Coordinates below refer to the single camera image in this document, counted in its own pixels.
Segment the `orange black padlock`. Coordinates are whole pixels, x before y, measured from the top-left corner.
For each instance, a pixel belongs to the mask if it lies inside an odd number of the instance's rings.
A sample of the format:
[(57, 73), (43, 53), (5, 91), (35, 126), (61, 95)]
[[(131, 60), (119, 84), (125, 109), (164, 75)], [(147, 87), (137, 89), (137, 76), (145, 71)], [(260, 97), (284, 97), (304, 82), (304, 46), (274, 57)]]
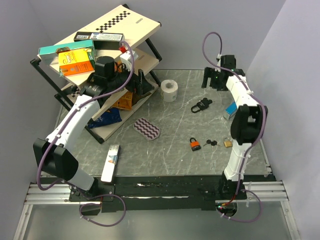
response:
[(198, 151), (202, 148), (200, 143), (194, 137), (191, 137), (189, 139), (189, 142), (190, 142), (190, 148), (193, 152)]

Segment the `black padlock with keys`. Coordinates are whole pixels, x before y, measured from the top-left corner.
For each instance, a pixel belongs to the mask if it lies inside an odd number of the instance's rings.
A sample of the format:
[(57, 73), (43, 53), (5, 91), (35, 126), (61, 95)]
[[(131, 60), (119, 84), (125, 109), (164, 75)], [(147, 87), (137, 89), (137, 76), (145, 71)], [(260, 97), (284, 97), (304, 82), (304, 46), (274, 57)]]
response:
[(196, 105), (191, 107), (191, 112), (192, 113), (198, 113), (200, 111), (203, 111), (209, 107), (210, 104), (212, 104), (213, 101), (211, 99), (208, 99), (204, 97), (202, 100), (196, 103)]

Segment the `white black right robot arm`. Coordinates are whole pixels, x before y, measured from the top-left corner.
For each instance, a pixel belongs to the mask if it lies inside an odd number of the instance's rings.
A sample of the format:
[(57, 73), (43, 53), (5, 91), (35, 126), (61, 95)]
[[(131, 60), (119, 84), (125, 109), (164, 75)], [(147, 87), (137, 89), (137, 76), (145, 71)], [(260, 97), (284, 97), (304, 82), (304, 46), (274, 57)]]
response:
[(228, 90), (236, 106), (230, 127), (232, 150), (223, 171), (223, 180), (226, 182), (218, 187), (218, 193), (223, 199), (230, 199), (235, 195), (236, 187), (240, 187), (251, 148), (261, 139), (268, 114), (268, 108), (250, 90), (244, 71), (236, 68), (236, 62), (234, 55), (219, 53), (217, 65), (204, 68), (201, 85), (202, 88), (210, 86), (218, 91)]

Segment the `brass padlock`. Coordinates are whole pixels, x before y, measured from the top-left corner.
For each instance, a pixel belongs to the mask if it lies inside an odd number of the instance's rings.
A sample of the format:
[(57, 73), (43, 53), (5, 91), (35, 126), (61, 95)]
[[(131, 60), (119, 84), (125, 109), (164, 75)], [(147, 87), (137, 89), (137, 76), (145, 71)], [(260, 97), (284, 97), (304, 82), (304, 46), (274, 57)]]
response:
[(233, 146), (232, 140), (230, 140), (228, 137), (225, 137), (225, 138), (223, 139), (223, 144), (224, 144), (224, 146), (225, 146), (226, 148), (230, 148), (230, 147)]

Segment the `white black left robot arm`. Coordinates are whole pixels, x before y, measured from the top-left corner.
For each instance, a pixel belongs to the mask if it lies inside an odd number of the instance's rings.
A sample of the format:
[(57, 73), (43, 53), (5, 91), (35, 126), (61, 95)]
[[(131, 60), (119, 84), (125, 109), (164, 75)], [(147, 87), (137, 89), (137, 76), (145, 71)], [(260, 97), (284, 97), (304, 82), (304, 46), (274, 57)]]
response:
[(99, 181), (79, 166), (71, 154), (81, 131), (91, 121), (103, 104), (122, 89), (144, 95), (146, 88), (142, 71), (135, 75), (135, 55), (127, 51), (120, 56), (120, 64), (114, 58), (102, 56), (95, 62), (95, 70), (86, 79), (78, 97), (66, 117), (45, 139), (36, 139), (33, 151), (38, 166), (36, 184), (41, 191), (47, 191), (63, 181), (77, 189), (87, 201), (99, 195)]

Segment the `black headed keys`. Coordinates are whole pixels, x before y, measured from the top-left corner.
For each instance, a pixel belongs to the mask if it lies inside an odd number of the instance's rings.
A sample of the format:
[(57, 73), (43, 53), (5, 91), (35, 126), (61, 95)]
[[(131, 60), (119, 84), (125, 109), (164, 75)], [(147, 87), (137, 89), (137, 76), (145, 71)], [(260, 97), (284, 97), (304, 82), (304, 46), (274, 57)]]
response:
[(205, 141), (205, 144), (203, 145), (203, 147), (205, 146), (211, 146), (212, 150), (214, 150), (215, 147), (220, 147), (219, 143), (216, 140), (210, 140), (210, 139), (207, 139)]

